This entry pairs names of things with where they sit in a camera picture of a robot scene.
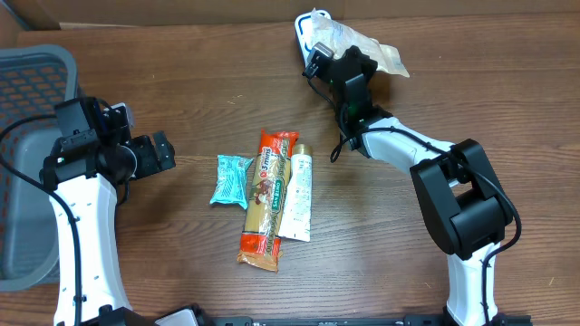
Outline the beige brown snack pouch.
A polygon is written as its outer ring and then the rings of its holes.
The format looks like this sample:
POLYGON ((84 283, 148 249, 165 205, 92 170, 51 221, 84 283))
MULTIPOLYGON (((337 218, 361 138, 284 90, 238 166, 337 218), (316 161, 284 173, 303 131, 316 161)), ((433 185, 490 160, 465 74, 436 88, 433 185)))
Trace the beige brown snack pouch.
POLYGON ((368 55, 378 64, 377 70, 391 75, 410 77, 401 61, 399 51, 388 44, 379 43, 353 28, 336 22, 313 9, 311 12, 312 27, 310 41, 312 45, 321 43, 332 54, 334 59, 342 57, 346 50, 356 46, 364 55, 368 55))

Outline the teal wet wipes packet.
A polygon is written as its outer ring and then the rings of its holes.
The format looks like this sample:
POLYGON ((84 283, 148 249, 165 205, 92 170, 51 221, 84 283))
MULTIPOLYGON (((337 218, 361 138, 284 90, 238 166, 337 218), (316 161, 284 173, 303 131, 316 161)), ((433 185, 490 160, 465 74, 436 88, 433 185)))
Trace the teal wet wipes packet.
POLYGON ((217 185, 209 203, 240 205, 247 210, 247 171, 252 158, 217 156, 217 185))

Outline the white tube with gold cap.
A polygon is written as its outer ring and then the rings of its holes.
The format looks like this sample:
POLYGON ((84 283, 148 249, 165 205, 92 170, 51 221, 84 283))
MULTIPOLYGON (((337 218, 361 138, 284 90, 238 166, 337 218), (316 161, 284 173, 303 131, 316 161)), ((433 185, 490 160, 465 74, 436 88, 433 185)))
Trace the white tube with gold cap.
POLYGON ((312 190, 312 148, 296 144, 291 157, 291 177, 286 188, 279 236, 303 242, 311 240, 312 190))

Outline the orange spaghetti packet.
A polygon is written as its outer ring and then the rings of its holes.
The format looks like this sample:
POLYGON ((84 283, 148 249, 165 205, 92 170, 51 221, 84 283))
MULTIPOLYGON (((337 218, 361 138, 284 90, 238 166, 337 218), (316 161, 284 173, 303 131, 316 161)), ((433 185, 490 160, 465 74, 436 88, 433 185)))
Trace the orange spaghetti packet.
POLYGON ((237 255, 240 263, 270 272, 278 270, 281 256, 278 233, 291 176, 293 147, 298 138, 296 131, 261 133, 237 255))

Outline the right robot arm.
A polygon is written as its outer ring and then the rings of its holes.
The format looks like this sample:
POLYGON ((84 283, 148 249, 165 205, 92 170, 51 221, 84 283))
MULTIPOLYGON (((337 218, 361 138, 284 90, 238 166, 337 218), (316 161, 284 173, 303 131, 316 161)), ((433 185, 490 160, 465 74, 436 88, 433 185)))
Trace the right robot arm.
POLYGON ((494 299, 495 262, 513 246, 505 229, 521 220, 482 146, 473 139, 454 144, 404 126, 372 101, 369 83, 378 64, 357 46, 340 58, 317 43, 304 71, 330 87, 341 146, 384 161, 411 177, 424 225, 446 254, 448 325, 504 325, 494 299))

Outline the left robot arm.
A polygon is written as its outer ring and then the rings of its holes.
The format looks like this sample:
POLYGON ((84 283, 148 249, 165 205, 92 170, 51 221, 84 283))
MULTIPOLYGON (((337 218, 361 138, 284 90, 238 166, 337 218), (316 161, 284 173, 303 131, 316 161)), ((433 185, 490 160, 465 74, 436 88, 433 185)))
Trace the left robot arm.
POLYGON ((131 111, 95 97, 54 108, 62 136, 40 175, 57 224, 60 290, 56 325, 128 325, 142 321, 125 293, 115 237, 118 187, 174 168, 164 132, 132 137, 131 111))

